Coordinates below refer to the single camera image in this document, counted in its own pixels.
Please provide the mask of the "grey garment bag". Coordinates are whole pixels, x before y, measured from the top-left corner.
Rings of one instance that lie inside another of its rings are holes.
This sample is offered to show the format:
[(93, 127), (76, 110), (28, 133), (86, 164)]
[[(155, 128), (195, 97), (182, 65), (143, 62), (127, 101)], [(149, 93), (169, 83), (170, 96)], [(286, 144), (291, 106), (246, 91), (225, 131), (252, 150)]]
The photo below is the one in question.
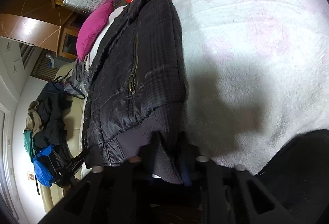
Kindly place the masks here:
[(89, 73), (85, 69), (85, 63), (78, 59), (73, 63), (73, 68), (66, 76), (64, 91), (70, 96), (85, 99), (89, 91)]

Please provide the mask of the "wooden cabinet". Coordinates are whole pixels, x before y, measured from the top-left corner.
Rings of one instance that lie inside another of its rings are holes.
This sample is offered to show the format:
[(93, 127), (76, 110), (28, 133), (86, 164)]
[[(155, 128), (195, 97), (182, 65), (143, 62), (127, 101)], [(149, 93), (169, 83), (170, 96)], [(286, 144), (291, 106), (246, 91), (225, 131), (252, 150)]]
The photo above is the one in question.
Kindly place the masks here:
[(73, 13), (60, 28), (56, 55), (75, 60), (77, 58), (76, 43), (78, 33), (86, 16)]

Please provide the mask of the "magenta pillow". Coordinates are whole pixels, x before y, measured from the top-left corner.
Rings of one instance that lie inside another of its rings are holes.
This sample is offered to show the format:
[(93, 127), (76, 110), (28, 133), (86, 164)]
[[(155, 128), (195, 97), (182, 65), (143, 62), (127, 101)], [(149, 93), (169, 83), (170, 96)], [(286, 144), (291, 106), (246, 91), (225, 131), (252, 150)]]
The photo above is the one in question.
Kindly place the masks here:
[(93, 11), (82, 24), (76, 43), (76, 51), (80, 62), (92, 49), (94, 41), (108, 22), (108, 18), (112, 12), (113, 4), (109, 1)]

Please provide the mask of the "white bed blanket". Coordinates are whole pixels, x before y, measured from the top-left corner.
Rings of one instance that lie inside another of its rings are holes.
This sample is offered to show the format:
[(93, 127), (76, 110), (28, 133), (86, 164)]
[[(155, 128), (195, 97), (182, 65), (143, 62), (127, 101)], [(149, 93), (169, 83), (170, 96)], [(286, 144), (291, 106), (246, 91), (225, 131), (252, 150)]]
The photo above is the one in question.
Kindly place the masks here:
[(189, 94), (182, 121), (217, 164), (258, 174), (328, 128), (327, 0), (172, 0)]

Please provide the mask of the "brown wooden column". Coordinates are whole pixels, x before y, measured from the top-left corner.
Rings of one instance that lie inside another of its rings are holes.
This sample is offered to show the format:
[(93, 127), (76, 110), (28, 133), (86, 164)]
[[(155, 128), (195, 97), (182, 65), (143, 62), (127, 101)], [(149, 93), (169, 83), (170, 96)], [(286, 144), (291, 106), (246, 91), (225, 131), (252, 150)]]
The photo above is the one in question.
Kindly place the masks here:
[(49, 0), (6, 0), (1, 5), (1, 37), (57, 52), (60, 32), (73, 12)]

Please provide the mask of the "pile of dark clothes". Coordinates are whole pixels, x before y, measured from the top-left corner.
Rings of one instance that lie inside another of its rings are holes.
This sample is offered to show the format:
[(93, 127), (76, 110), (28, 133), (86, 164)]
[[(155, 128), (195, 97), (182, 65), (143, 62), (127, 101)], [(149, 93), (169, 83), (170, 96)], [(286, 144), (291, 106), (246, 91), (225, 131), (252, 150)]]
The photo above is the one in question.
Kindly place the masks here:
[(34, 166), (34, 172), (35, 166), (41, 170), (39, 182), (48, 187), (55, 183), (51, 153), (59, 154), (65, 163), (74, 158), (69, 154), (63, 121), (64, 111), (72, 105), (68, 96), (70, 95), (64, 91), (64, 83), (56, 78), (45, 84), (27, 111), (23, 131), (24, 148)]

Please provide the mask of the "black quilted jacket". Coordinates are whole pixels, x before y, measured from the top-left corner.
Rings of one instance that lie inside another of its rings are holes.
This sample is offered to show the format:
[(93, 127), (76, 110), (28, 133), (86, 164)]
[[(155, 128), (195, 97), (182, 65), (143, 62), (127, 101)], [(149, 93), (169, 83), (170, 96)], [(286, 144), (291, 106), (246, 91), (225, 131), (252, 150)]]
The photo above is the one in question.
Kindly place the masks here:
[(116, 167), (161, 136), (152, 174), (181, 184), (171, 153), (186, 84), (182, 28), (172, 0), (133, 0), (104, 34), (89, 68), (81, 145), (85, 165)]

